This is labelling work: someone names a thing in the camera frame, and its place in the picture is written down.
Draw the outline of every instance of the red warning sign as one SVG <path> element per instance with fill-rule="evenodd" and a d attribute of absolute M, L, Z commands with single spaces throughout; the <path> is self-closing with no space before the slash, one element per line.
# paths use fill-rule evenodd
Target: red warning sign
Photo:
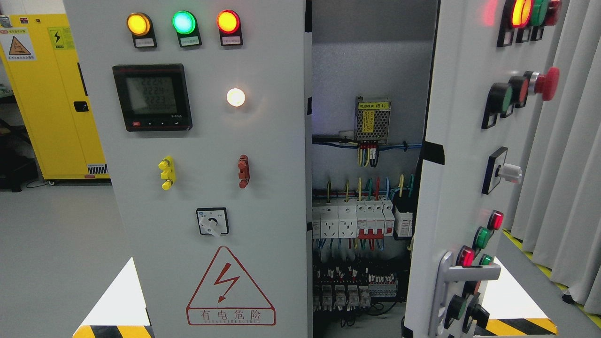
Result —
<path fill-rule="evenodd" d="M 190 325 L 275 325 L 275 308 L 226 246 L 217 249 L 186 314 Z"/>

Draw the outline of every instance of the digital power meter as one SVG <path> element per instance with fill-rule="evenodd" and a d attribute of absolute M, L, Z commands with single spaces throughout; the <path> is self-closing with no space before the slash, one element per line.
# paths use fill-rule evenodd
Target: digital power meter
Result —
<path fill-rule="evenodd" d="M 113 75 L 127 131 L 192 129 L 182 64 L 118 65 Z"/>

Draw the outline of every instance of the green indicator light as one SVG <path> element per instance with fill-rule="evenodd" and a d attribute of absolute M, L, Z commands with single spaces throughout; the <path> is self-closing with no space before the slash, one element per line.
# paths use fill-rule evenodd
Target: green indicator light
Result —
<path fill-rule="evenodd" d="M 196 28 L 196 19 L 194 18 L 194 15 L 188 11 L 179 11 L 176 14 L 173 14 L 171 23 L 173 24 L 175 31 L 183 35 L 192 33 Z"/>
<path fill-rule="evenodd" d="M 480 259 L 480 265 L 490 265 L 492 263 L 492 257 L 484 254 Z"/>
<path fill-rule="evenodd" d="M 507 111 L 509 109 L 509 105 L 511 104 L 511 96 L 513 95 L 513 90 L 511 87 L 507 88 L 505 92 L 505 97 L 503 98 L 503 111 Z"/>
<path fill-rule="evenodd" d="M 532 16 L 530 17 L 531 26 L 540 26 L 545 22 L 547 9 L 549 8 L 549 0 L 534 0 L 532 7 Z"/>
<path fill-rule="evenodd" d="M 490 230 L 480 227 L 478 233 L 476 234 L 476 248 L 484 249 L 488 245 L 488 241 L 491 237 L 492 233 Z"/>

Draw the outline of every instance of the warning sticker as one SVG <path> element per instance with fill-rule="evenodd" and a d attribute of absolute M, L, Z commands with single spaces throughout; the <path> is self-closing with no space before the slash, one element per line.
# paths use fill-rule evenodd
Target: warning sticker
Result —
<path fill-rule="evenodd" d="M 275 325 L 275 308 L 225 246 L 217 249 L 186 314 L 190 325 Z"/>
<path fill-rule="evenodd" d="M 364 133 L 373 133 L 374 132 L 374 122 L 376 121 L 376 111 L 375 110 L 364 110 L 363 111 L 363 129 Z"/>
<path fill-rule="evenodd" d="M 0 45 L 8 61 L 36 60 L 27 28 L 0 29 Z"/>
<path fill-rule="evenodd" d="M 71 35 L 70 27 L 50 27 L 48 28 L 50 41 L 54 49 L 74 49 L 75 42 Z"/>

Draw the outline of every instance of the yellow safety cabinet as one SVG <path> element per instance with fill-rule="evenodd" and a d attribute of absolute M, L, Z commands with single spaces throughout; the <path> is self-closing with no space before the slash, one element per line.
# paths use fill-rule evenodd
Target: yellow safety cabinet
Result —
<path fill-rule="evenodd" d="M 0 18 L 2 62 L 44 179 L 108 178 L 67 16 L 8 19 Z"/>

